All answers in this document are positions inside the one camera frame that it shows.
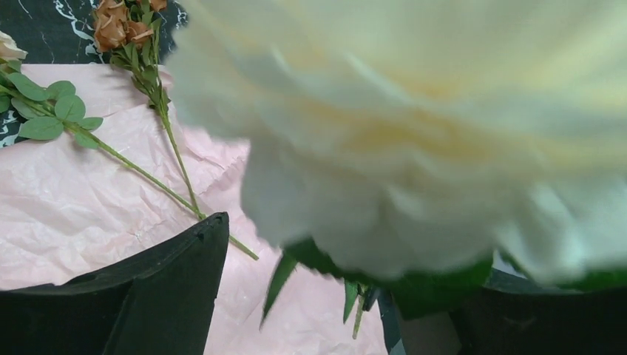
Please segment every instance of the flower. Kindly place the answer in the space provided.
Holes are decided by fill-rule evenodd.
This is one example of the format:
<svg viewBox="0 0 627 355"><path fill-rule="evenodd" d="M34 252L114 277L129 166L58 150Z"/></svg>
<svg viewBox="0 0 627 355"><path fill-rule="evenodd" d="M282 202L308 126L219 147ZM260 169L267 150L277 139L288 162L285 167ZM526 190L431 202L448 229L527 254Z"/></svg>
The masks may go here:
<svg viewBox="0 0 627 355"><path fill-rule="evenodd" d="M10 35L0 32L0 58L5 61L25 59L28 52L20 50Z"/></svg>
<svg viewBox="0 0 627 355"><path fill-rule="evenodd" d="M141 48L143 43L155 33L143 22L129 21L126 26L126 40L135 43L137 48Z"/></svg>
<svg viewBox="0 0 627 355"><path fill-rule="evenodd" d="M180 3L172 99L250 141L242 207L271 245L386 278L627 264L627 2Z"/></svg>
<svg viewBox="0 0 627 355"><path fill-rule="evenodd" d="M98 51L108 52L126 44L126 30L128 8L123 2L116 0L101 0L94 11L94 39Z"/></svg>
<svg viewBox="0 0 627 355"><path fill-rule="evenodd" d="M129 8L126 7L124 1L101 0L94 12L97 15L105 15L106 17L113 17L125 21L129 14Z"/></svg>
<svg viewBox="0 0 627 355"><path fill-rule="evenodd" d="M156 12L165 10L168 7L168 0L150 0L150 7Z"/></svg>

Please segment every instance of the pink paper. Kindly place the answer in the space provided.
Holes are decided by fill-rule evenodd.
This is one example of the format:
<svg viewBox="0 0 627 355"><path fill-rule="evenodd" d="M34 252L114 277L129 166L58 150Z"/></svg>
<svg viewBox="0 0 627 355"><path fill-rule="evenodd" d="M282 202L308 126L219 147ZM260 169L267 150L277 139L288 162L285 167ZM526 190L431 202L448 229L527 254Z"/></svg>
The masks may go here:
<svg viewBox="0 0 627 355"><path fill-rule="evenodd" d="M186 196L165 133L123 73L97 64L24 65L23 71L40 85L73 82L87 115L104 117L95 134ZM205 354L386 354L378 308L365 314L353 340L354 315L342 324L343 286L303 268L287 282L259 331L278 253L255 237L239 207L247 146L175 127L204 212L227 211L231 233L260 256L255 262L229 247ZM0 289L63 284L195 223L161 190L103 152L79 149L67 134L0 149L0 161Z"/></svg>

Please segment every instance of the black marble surface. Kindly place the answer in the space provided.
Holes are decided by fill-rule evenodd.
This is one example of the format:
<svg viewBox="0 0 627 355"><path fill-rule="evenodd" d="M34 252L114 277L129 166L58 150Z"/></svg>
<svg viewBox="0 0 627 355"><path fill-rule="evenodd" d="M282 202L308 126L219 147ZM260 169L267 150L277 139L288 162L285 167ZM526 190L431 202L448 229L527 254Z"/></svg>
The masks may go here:
<svg viewBox="0 0 627 355"><path fill-rule="evenodd" d="M98 0L1 0L0 31L28 52L29 64L105 63L95 49L92 10ZM160 54L174 48L172 30L185 25L187 14L176 1L159 13L163 18ZM22 122L15 112L0 115L0 148L18 143Z"/></svg>

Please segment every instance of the flower bouquet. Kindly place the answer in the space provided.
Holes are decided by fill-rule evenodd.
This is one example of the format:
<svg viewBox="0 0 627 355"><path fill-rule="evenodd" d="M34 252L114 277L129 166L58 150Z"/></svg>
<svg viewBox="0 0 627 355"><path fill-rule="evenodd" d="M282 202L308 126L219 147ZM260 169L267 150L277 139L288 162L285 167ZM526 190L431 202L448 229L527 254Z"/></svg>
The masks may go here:
<svg viewBox="0 0 627 355"><path fill-rule="evenodd" d="M250 141L242 206L283 253L266 311L298 264L344 280L348 312L385 289L405 319L498 259L627 283L624 3L180 3L172 99Z"/></svg>

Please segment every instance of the leaf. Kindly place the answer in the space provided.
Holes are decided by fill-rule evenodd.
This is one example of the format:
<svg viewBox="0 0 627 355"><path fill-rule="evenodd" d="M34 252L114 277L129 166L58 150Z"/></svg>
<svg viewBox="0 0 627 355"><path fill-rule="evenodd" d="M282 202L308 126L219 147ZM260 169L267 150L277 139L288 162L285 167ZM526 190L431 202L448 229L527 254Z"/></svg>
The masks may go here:
<svg viewBox="0 0 627 355"><path fill-rule="evenodd" d="M386 287L403 319L414 320L458 307L485 284L491 270L489 258L454 274L409 273Z"/></svg>
<svg viewBox="0 0 627 355"><path fill-rule="evenodd" d="M597 271L587 274L582 280L562 284L559 287L566 290L599 291L608 288L619 288L627 285L627 270Z"/></svg>
<svg viewBox="0 0 627 355"><path fill-rule="evenodd" d="M126 54L126 58L130 60L131 55L133 54L133 52L135 52L135 43L131 42L127 44L126 46L124 46L123 48L124 48L124 54Z"/></svg>
<svg viewBox="0 0 627 355"><path fill-rule="evenodd" d="M11 107L11 97L0 94L0 113L5 113Z"/></svg>
<svg viewBox="0 0 627 355"><path fill-rule="evenodd" d="M149 13L150 12L150 0L140 0L141 2L141 12Z"/></svg>
<svg viewBox="0 0 627 355"><path fill-rule="evenodd" d="M12 72L7 75L7 78L26 98L29 98L33 101L45 101L48 99L48 94L46 93L46 90L43 87L35 84L35 82L30 80L24 74L21 74L20 72Z"/></svg>
<svg viewBox="0 0 627 355"><path fill-rule="evenodd" d="M279 260L279 263L272 274L272 280L270 280L270 285L268 287L268 295L266 296L265 303L263 304L261 323L265 321L270 308L272 308L272 305L279 296L279 292L281 292L285 282L296 269L296 265L298 265L298 262L292 259L289 255L284 254L281 257L281 260Z"/></svg>
<svg viewBox="0 0 627 355"><path fill-rule="evenodd" d="M146 67L149 66L152 62L152 58L150 57L151 50L152 50L151 41L146 41L146 43L143 44L143 47L141 47L141 61L143 62L143 65Z"/></svg>
<svg viewBox="0 0 627 355"><path fill-rule="evenodd" d="M159 31L159 29L161 28L161 22L163 22L163 19L161 17L157 17L151 24L150 27L152 27L152 30L157 33Z"/></svg>
<svg viewBox="0 0 627 355"><path fill-rule="evenodd" d="M396 305L406 320L456 307L486 282L492 270L490 257L456 273L408 272L398 280L381 281L359 272L341 270L327 254L318 249L311 238L284 248L283 253L321 274L329 274L336 279L343 278L348 282L386 288L393 294Z"/></svg>
<svg viewBox="0 0 627 355"><path fill-rule="evenodd" d="M79 122L85 117L85 103L76 95L59 98L55 105L55 115L65 121Z"/></svg>
<svg viewBox="0 0 627 355"><path fill-rule="evenodd" d="M125 61L121 55L113 55L109 60L109 63L115 65L116 67L120 67L124 70L132 70L131 66L127 61Z"/></svg>
<svg viewBox="0 0 627 355"><path fill-rule="evenodd" d="M28 120L39 116L37 112L31 109L28 105L26 105L19 98L12 98L11 106L13 106L13 108L17 110L17 112L20 114L21 117L26 118Z"/></svg>
<svg viewBox="0 0 627 355"><path fill-rule="evenodd" d="M139 81L139 79L137 79L135 76L132 76L131 81L135 89L139 90L144 95L148 95L148 91L146 90L145 87L143 87L143 84Z"/></svg>
<svg viewBox="0 0 627 355"><path fill-rule="evenodd" d="M51 99L58 100L64 96L76 94L76 87L67 80L61 80L52 83L46 91Z"/></svg>
<svg viewBox="0 0 627 355"><path fill-rule="evenodd" d="M137 46L135 46L135 43L131 43L132 45L132 52L131 52L131 66L133 68L139 68L139 51L137 49Z"/></svg>
<svg viewBox="0 0 627 355"><path fill-rule="evenodd" d="M157 76L159 75L159 72L157 71L157 67L155 65L149 65L143 68L141 75L143 77L143 81L149 83L150 87L157 86Z"/></svg>
<svg viewBox="0 0 627 355"><path fill-rule="evenodd" d="M93 131L102 125L102 121L102 117L85 117L77 124L88 131Z"/></svg>
<svg viewBox="0 0 627 355"><path fill-rule="evenodd" d="M152 23L152 18L155 16L155 13L150 11L150 3L148 6L148 10L146 11L142 16L141 16L141 21L145 24L145 25L150 25Z"/></svg>
<svg viewBox="0 0 627 355"><path fill-rule="evenodd" d="M98 148L98 142L94 141L93 139L91 139L91 137L84 135L83 133L80 133L80 132L74 133L74 141L79 146L82 146L84 148L88 148L88 149Z"/></svg>
<svg viewBox="0 0 627 355"><path fill-rule="evenodd" d="M21 125L19 136L37 141L50 141L63 133L63 124L53 117L35 117Z"/></svg>
<svg viewBox="0 0 627 355"><path fill-rule="evenodd" d="M8 61L7 66L15 72L21 72L21 61Z"/></svg>
<svg viewBox="0 0 627 355"><path fill-rule="evenodd" d="M140 10L139 6L132 5L130 10L129 10L129 14L130 14L131 18L139 18L141 16L141 10Z"/></svg>
<svg viewBox="0 0 627 355"><path fill-rule="evenodd" d="M350 316L350 313L355 305L355 301L357 301L357 288L358 286L356 283L351 283L344 280L344 324L346 324L348 316Z"/></svg>

